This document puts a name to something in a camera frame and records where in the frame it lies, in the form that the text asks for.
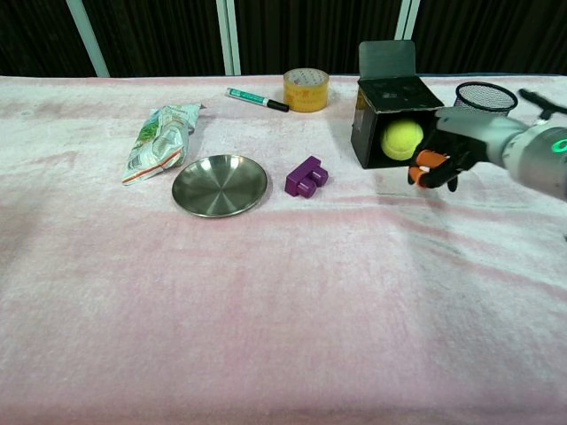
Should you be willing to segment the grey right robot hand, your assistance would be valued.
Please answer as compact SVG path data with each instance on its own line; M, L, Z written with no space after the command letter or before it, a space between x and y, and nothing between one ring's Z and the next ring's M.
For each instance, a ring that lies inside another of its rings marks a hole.
M425 189L446 185L454 192L458 175L477 163L504 167L506 146L527 129L519 120L490 112L442 108L409 160L408 183Z

